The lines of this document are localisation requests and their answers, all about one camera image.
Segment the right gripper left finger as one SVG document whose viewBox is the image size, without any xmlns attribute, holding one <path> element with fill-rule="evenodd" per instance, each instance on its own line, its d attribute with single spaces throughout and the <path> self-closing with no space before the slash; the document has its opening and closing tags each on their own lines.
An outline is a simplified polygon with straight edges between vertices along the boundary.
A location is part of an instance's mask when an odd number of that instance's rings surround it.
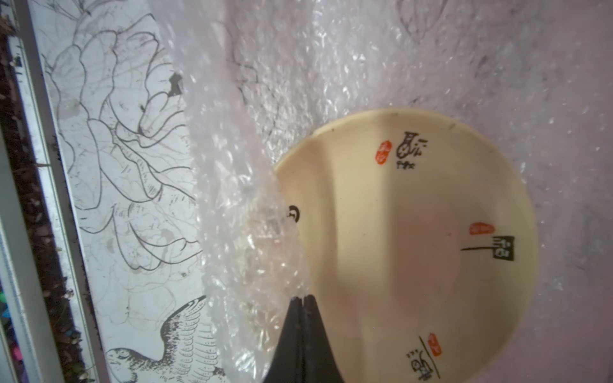
<svg viewBox="0 0 613 383">
<path fill-rule="evenodd" d="M 303 381 L 303 300 L 291 299 L 270 369 L 263 383 Z"/>
</svg>

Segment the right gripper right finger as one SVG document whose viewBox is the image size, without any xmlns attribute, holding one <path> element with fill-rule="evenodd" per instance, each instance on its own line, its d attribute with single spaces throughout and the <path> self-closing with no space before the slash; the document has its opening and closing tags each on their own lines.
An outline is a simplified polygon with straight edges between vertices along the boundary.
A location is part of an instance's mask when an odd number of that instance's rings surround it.
<svg viewBox="0 0 613 383">
<path fill-rule="evenodd" d="M 344 382 L 313 295 L 303 300 L 303 382 Z"/>
</svg>

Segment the cream dinner plate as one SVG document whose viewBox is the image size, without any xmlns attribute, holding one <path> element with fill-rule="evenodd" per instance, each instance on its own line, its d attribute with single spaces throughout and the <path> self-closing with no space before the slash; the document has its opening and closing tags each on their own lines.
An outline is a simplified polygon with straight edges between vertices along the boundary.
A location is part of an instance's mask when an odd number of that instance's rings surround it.
<svg viewBox="0 0 613 383">
<path fill-rule="evenodd" d="M 466 382 L 536 284 L 527 190 L 482 135 L 408 108 L 345 116 L 276 164 L 346 382 Z"/>
</svg>

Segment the clear bubble wrap sheet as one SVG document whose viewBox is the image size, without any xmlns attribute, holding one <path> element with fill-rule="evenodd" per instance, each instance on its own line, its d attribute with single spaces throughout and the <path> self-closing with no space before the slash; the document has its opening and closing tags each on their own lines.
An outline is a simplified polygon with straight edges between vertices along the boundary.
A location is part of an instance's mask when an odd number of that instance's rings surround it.
<svg viewBox="0 0 613 383">
<path fill-rule="evenodd" d="M 306 257 L 272 166 L 315 128 L 381 107 L 472 125 L 536 208 L 528 317 L 480 382 L 612 380 L 610 1 L 153 1 L 186 100 L 204 290 L 230 374 L 268 365 L 247 295 Z M 258 335 L 266 337 L 262 345 Z"/>
</svg>

